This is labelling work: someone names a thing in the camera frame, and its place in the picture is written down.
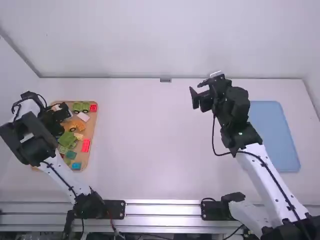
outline metal bracket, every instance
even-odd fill
[[[201,218],[204,221],[234,221],[229,208],[221,201],[202,201]]]
[[[101,219],[123,220],[126,215],[126,202],[124,200],[103,200],[107,214]]]

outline green toy block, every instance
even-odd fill
[[[70,148],[71,148],[71,149],[74,149],[74,148],[77,146],[77,143],[78,143],[77,141],[75,141],[74,143],[72,143],[72,144],[70,145]]]
[[[66,148],[64,146],[59,146],[58,150],[59,150],[59,153],[61,153],[61,154],[66,154],[68,152],[68,148]]]
[[[77,138],[74,136],[72,132],[65,131],[64,134],[62,134],[62,136],[59,137],[58,143],[60,143],[60,145],[68,149],[71,146],[71,144],[75,142],[76,139]]]
[[[77,153],[76,152],[74,152],[74,151],[68,151],[67,153],[66,153],[66,155],[65,155],[68,159],[75,159],[76,158],[76,156],[77,156]]]
[[[82,103],[82,112],[84,112],[85,114],[88,113],[90,111],[90,102],[88,101],[84,101]]]
[[[72,112],[74,112],[75,114],[78,114],[82,111],[83,109],[83,104],[80,101],[76,101],[75,103],[73,103],[72,105]]]

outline black cable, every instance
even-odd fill
[[[81,218],[81,223],[82,223],[82,232],[81,232],[81,235],[80,235],[80,240],[82,238],[82,236],[84,235],[84,231],[85,231],[85,224],[84,224],[84,219]]]
[[[47,168],[50,168],[57,176],[58,178],[61,179],[61,181],[68,187],[69,191],[71,191],[74,195],[74,198],[77,197],[77,194],[75,192],[75,190],[73,189],[73,187],[71,187],[67,182],[66,180],[64,180],[64,178],[55,170],[55,168],[53,166],[51,166],[50,163],[46,162],[46,161],[43,161],[43,163],[45,163],[47,166]],[[80,239],[82,238],[82,236],[84,235],[84,231],[85,231],[85,224],[84,224],[84,219],[81,218],[81,223],[82,223],[82,232],[81,232],[81,235],[80,235]]]
[[[50,169],[61,179],[61,181],[68,187],[68,190],[73,193],[74,198],[76,198],[77,195],[76,195],[76,192],[75,192],[75,190],[73,189],[73,187],[71,187],[71,186],[66,182],[66,180],[64,180],[64,178],[55,170],[54,167],[51,166],[50,163],[48,163],[48,162],[46,162],[46,161],[43,161],[43,163],[45,163],[45,164],[47,165],[47,168],[50,168]]]
[[[17,117],[19,116],[19,113],[20,113],[20,109],[21,109],[21,104],[18,105],[18,110],[16,111],[16,114],[13,118],[13,122],[15,122],[17,120]]]
[[[213,153],[214,155],[216,156],[224,156],[224,155],[228,155],[228,154],[231,154],[231,152],[225,152],[225,153],[222,153],[222,154],[217,154],[216,153],[216,150],[215,150],[215,145],[214,145],[214,135],[215,135],[215,119],[216,119],[216,116],[213,115],[213,124],[212,124],[212,150],[213,150]],[[237,151],[237,153],[241,153],[241,154],[247,154],[247,155],[250,155],[250,156],[253,156],[255,157],[256,159],[258,159],[260,162],[261,162],[261,166],[264,167],[268,173],[270,174],[272,180],[274,181],[274,183],[276,184],[276,186],[278,187],[279,191],[281,192],[281,194],[283,195],[285,201],[288,203],[290,209],[292,210],[293,214],[295,215],[296,217],[296,220],[298,221],[298,223],[301,225],[301,230],[302,232],[304,233],[304,235],[306,236],[306,238],[308,240],[311,240],[311,237],[310,235],[308,234],[307,232],[307,229],[306,227],[304,226],[304,224],[302,223],[302,220],[301,218],[299,217],[296,209],[295,209],[295,206],[291,203],[290,199],[288,198],[288,196],[286,195],[285,191],[282,189],[281,185],[279,184],[279,182],[277,181],[276,177],[273,175],[273,173],[271,172],[271,170],[269,169],[268,165],[257,155],[251,153],[251,152],[248,152],[248,151]]]
[[[164,239],[164,240],[173,240],[172,238],[169,238],[169,237],[159,236],[159,235],[151,234],[151,233],[129,233],[128,234],[128,236],[135,236],[135,235],[140,236],[140,238],[142,236],[149,236],[149,237],[154,237],[154,238],[159,238],[159,239]]]
[[[215,135],[215,122],[216,122],[216,116],[213,115],[213,124],[212,124],[212,150],[213,150],[213,153],[214,155],[218,156],[218,157],[221,157],[221,156],[225,156],[225,155],[228,155],[228,154],[231,154],[231,152],[225,152],[225,153],[216,153],[216,150],[215,150],[215,144],[214,144],[214,135]]]
[[[213,202],[216,202],[216,200],[213,199],[212,197],[205,197],[204,199],[201,200],[201,202],[203,202],[204,200],[211,200]]]
[[[229,238],[231,238],[233,235],[235,235],[236,234],[236,232],[238,232],[238,230],[240,230],[242,227],[244,227],[245,225],[244,224],[242,224],[242,225],[240,225],[236,230],[234,230],[234,232],[233,233],[231,233],[229,236],[227,236],[227,237],[225,237],[224,239],[222,239],[222,240],[226,240],[226,239],[229,239]]]
[[[45,108],[48,107],[48,104],[47,104],[47,101],[45,100],[45,98],[43,96],[41,96],[40,94],[37,94],[37,96],[39,96],[40,98],[42,98],[42,100],[44,101],[45,103]]]

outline white wall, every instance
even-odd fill
[[[12,118],[11,106],[21,99],[20,94],[28,90],[37,91],[37,79],[35,73],[0,37],[0,125]],[[11,155],[11,151],[0,137],[0,178]]]
[[[317,0],[2,0],[44,76],[300,77],[320,111]]]

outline green toy car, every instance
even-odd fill
[[[90,102],[84,101],[82,103],[82,112],[84,112],[86,114],[89,111],[90,111]]]
[[[76,101],[75,103],[73,103],[72,105],[72,112],[74,112],[75,114],[78,114],[82,111],[83,109],[83,103]]]

